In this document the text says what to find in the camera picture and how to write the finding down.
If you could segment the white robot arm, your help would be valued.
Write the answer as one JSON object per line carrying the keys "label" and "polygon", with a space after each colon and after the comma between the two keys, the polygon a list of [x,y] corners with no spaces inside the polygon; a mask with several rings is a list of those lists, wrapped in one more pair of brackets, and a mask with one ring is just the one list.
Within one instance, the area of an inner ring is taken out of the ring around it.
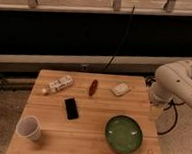
{"label": "white robot arm", "polygon": [[192,61],[180,60],[159,66],[155,81],[149,88],[149,120],[157,120],[165,105],[174,97],[183,100],[192,109]]}

